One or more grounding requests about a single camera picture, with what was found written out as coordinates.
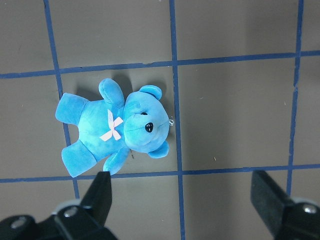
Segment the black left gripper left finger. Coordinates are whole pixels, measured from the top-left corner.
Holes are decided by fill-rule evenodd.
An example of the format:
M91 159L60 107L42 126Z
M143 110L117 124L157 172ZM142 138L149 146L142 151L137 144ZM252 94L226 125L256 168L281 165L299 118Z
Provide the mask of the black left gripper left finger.
M80 203L62 208L54 221L64 240L110 240L112 232L105 222L111 205L111 175L101 171Z

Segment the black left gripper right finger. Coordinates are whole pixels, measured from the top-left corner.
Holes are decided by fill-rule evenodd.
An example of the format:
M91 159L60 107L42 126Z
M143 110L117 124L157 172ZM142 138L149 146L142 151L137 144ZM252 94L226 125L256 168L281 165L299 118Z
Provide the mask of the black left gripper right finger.
M318 240L320 205L289 196L264 170L251 176L250 200L275 240Z

